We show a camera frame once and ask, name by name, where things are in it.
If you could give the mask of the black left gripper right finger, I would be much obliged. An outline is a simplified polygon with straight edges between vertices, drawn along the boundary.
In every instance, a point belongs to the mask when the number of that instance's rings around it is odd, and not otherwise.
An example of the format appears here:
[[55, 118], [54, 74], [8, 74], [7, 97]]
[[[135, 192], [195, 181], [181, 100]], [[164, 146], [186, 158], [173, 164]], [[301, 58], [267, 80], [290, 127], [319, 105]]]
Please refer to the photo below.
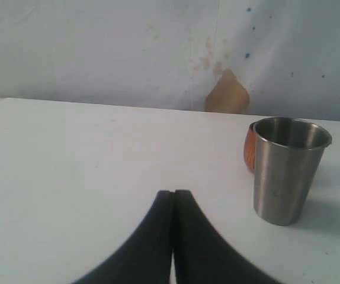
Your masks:
[[228, 244], [190, 191], [175, 192], [172, 229], [176, 283], [278, 283]]

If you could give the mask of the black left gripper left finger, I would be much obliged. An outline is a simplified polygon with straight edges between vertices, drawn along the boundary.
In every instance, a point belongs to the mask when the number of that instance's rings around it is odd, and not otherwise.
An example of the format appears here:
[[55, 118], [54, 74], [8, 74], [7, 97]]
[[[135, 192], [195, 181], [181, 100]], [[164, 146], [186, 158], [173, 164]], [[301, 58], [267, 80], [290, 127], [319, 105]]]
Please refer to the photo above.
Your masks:
[[175, 194], [159, 191], [132, 235], [76, 283], [169, 283]]

